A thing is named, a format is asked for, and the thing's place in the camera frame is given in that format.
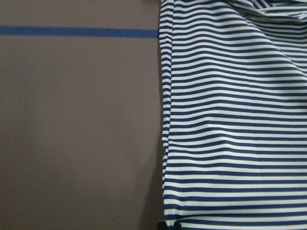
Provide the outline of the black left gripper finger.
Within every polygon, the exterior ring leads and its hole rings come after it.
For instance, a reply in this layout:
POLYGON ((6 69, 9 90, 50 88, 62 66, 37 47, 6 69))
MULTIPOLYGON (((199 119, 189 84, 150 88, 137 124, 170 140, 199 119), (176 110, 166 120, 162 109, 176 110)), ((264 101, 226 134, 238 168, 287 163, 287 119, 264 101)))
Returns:
POLYGON ((168 226, 165 222, 158 222, 156 224, 156 229, 157 230, 168 230, 168 226))

